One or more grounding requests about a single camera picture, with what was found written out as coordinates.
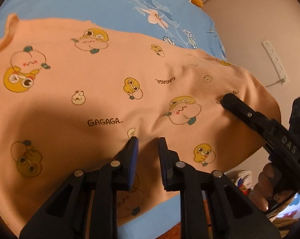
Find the human hand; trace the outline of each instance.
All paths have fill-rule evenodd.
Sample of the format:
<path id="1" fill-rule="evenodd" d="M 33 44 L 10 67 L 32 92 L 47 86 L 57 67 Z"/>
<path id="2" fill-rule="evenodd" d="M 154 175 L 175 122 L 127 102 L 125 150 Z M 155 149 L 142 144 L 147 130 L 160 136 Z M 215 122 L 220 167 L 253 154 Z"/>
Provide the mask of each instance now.
<path id="1" fill-rule="evenodd" d="M 266 164 L 263 171 L 258 176 L 258 183 L 255 185 L 253 191 L 248 196 L 249 199 L 262 211 L 268 210 L 268 200 L 275 199 L 277 203 L 282 203 L 292 194 L 295 194 L 292 190 L 282 191 L 273 195 L 274 188 L 271 179 L 274 178 L 274 168 L 272 164 Z M 278 214 L 285 209 L 293 198 L 284 203 L 281 207 L 275 210 L 275 214 Z"/>

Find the cartoon print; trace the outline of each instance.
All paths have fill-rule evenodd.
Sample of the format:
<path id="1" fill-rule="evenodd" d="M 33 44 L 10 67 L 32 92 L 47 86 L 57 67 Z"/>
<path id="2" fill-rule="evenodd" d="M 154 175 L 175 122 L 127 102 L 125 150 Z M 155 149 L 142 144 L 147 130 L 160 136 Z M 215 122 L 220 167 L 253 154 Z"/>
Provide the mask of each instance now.
<path id="1" fill-rule="evenodd" d="M 274 195 L 273 199 L 274 199 L 276 202 L 278 202 L 278 201 L 281 199 L 281 193 L 280 193 L 280 192 L 276 193 L 276 194 Z"/>
<path id="2" fill-rule="evenodd" d="M 159 45 L 152 44 L 151 49 L 156 52 L 158 56 L 164 57 L 164 52 Z"/>
<path id="3" fill-rule="evenodd" d="M 71 97 L 71 101 L 75 105 L 82 105 L 86 100 L 83 91 L 76 91 L 75 94 Z"/>
<path id="4" fill-rule="evenodd" d="M 218 58 L 216 58 L 216 61 L 219 62 L 219 63 L 221 63 L 221 65 L 224 65 L 224 66 L 226 66 L 226 67 L 231 65 L 231 63 L 226 62 L 226 61 L 224 61 L 224 60 L 220 60 L 220 59 L 218 59 Z"/>
<path id="5" fill-rule="evenodd" d="M 130 139 L 131 137 L 133 137 L 135 132 L 136 132 L 136 129 L 134 127 L 129 129 L 127 132 L 128 138 Z"/>
<path id="6" fill-rule="evenodd" d="M 203 167 L 214 162 L 216 156 L 209 144 L 200 144 L 194 149 L 194 161 Z"/>
<path id="7" fill-rule="evenodd" d="M 204 82 L 210 82 L 212 80 L 212 77 L 209 75 L 204 76 L 203 81 Z"/>
<path id="8" fill-rule="evenodd" d="M 79 39 L 72 38 L 75 46 L 83 51 L 90 51 L 91 54 L 96 54 L 100 49 L 108 47 L 108 34 L 99 28 L 90 28 L 85 31 L 84 35 Z"/>
<path id="9" fill-rule="evenodd" d="M 235 96 L 238 94 L 239 92 L 236 92 L 236 91 L 232 91 L 232 94 L 234 94 Z M 221 104 L 222 103 L 222 100 L 219 100 L 216 102 L 217 104 Z"/>
<path id="10" fill-rule="evenodd" d="M 177 21 L 172 18 L 172 13 L 167 6 L 161 5 L 157 0 L 132 0 L 128 1 L 134 5 L 134 9 L 141 15 L 148 16 L 148 22 L 158 25 L 170 38 L 163 40 L 172 45 L 182 48 L 196 49 L 195 38 L 191 32 L 183 29 Z"/>
<path id="11" fill-rule="evenodd" d="M 131 100 L 139 100 L 143 97 L 143 92 L 140 89 L 140 84 L 134 78 L 127 78 L 125 80 L 124 91 L 129 95 Z"/>
<path id="12" fill-rule="evenodd" d="M 182 125 L 188 123 L 192 125 L 197 120 L 197 115 L 201 112 L 201 106 L 190 96 L 180 96 L 170 102 L 169 112 L 163 114 L 169 116 L 173 124 Z"/>
<path id="13" fill-rule="evenodd" d="M 34 178 L 42 171 L 42 155 L 30 140 L 16 141 L 11 146 L 11 157 L 16 162 L 17 170 L 26 178 Z"/>
<path id="14" fill-rule="evenodd" d="M 136 216 L 140 213 L 140 206 L 145 200 L 145 196 L 139 186 L 140 181 L 136 174 L 130 191 L 117 191 L 117 218 Z"/>
<path id="15" fill-rule="evenodd" d="M 33 86 L 35 75 L 42 68 L 50 69 L 44 54 L 33 50 L 32 46 L 26 46 L 23 51 L 11 56 L 11 66 L 3 78 L 4 86 L 12 92 L 25 92 Z"/>

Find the metal screw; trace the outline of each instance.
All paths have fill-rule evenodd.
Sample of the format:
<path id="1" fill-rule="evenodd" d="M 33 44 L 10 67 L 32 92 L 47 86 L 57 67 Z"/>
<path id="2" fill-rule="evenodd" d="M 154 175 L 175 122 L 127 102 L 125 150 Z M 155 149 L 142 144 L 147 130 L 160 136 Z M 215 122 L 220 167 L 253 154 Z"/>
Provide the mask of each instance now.
<path id="1" fill-rule="evenodd" d="M 75 177 L 81 177 L 84 174 L 82 170 L 76 170 L 74 171 L 74 176 Z"/>
<path id="2" fill-rule="evenodd" d="M 183 168 L 185 166 L 184 162 L 178 161 L 175 163 L 176 167 Z"/>
<path id="3" fill-rule="evenodd" d="M 216 171 L 213 172 L 213 175 L 216 178 L 221 178 L 223 176 L 223 172 L 216 170 Z"/>
<path id="4" fill-rule="evenodd" d="M 117 160 L 115 160 L 115 161 L 112 161 L 112 162 L 110 163 L 110 165 L 111 165 L 112 167 L 118 167 L 118 166 L 120 165 L 120 162 L 117 161 Z"/>

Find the cartoon character print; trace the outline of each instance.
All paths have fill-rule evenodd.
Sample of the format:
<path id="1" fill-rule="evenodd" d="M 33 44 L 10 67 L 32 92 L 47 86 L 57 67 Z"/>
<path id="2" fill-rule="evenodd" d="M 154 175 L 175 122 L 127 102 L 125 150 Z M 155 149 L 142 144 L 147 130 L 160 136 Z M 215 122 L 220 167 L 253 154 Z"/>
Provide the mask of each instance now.
<path id="1" fill-rule="evenodd" d="M 204 76 L 203 81 L 204 82 L 210 82 L 210 81 L 212 81 L 212 77 L 209 76 L 209 75 L 206 75 L 206 76 Z"/>
<path id="2" fill-rule="evenodd" d="M 140 206 L 145 200 L 145 196 L 139 186 L 140 180 L 136 174 L 130 191 L 117 191 L 117 218 L 136 216 L 140 213 Z"/>
<path id="3" fill-rule="evenodd" d="M 134 78 L 127 78 L 125 80 L 124 91 L 129 95 L 131 100 L 136 99 L 139 100 L 143 97 L 143 92 L 140 89 L 139 82 Z"/>
<path id="4" fill-rule="evenodd" d="M 158 56 L 164 57 L 164 52 L 159 45 L 152 44 L 151 49 L 156 52 Z"/>
<path id="5" fill-rule="evenodd" d="M 169 116 L 171 122 L 176 125 L 188 123 L 192 125 L 197 120 L 197 115 L 201 112 L 201 106 L 190 96 L 180 96 L 170 102 L 169 112 L 163 114 Z"/>
<path id="6" fill-rule="evenodd" d="M 216 155 L 209 144 L 200 144 L 194 149 L 194 161 L 203 167 L 214 162 Z"/>
<path id="7" fill-rule="evenodd" d="M 216 58 L 216 61 L 219 62 L 219 63 L 221 63 L 221 65 L 224 65 L 224 66 L 226 66 L 226 67 L 231 65 L 231 63 L 226 62 L 226 61 L 224 61 L 224 60 L 220 60 L 220 59 L 218 59 L 218 58 Z"/>
<path id="8" fill-rule="evenodd" d="M 90 51 L 91 54 L 96 54 L 100 49 L 108 47 L 108 34 L 100 28 L 90 28 L 85 31 L 84 35 L 79 39 L 72 38 L 75 46 L 83 51 Z"/>
<path id="9" fill-rule="evenodd" d="M 71 101 L 75 105 L 82 105 L 86 101 L 86 97 L 84 96 L 83 91 L 76 91 L 72 96 Z"/>
<path id="10" fill-rule="evenodd" d="M 134 127 L 129 129 L 127 132 L 128 138 L 130 139 L 131 137 L 133 137 L 135 132 L 136 132 L 136 129 Z"/>
<path id="11" fill-rule="evenodd" d="M 44 54 L 26 46 L 11 56 L 11 66 L 3 78 L 4 86 L 12 92 L 25 92 L 33 86 L 35 76 L 43 68 L 50 69 Z"/>
<path id="12" fill-rule="evenodd" d="M 42 171 L 42 155 L 30 140 L 16 141 L 11 146 L 11 157 L 16 162 L 19 173 L 26 178 L 34 178 Z"/>

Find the blue bedsheet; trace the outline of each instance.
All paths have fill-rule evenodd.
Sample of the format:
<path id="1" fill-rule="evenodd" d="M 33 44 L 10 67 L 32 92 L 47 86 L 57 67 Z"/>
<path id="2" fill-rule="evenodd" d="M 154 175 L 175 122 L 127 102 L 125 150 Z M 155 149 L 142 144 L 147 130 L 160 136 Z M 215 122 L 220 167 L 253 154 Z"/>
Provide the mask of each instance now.
<path id="1" fill-rule="evenodd" d="M 143 33 L 226 59 L 214 22 L 187 0 L 5 0 L 0 8 L 0 38 L 11 13 L 20 19 L 90 20 L 104 28 Z M 180 197 L 176 196 L 119 227 L 119 238 L 154 239 L 179 221 Z"/>

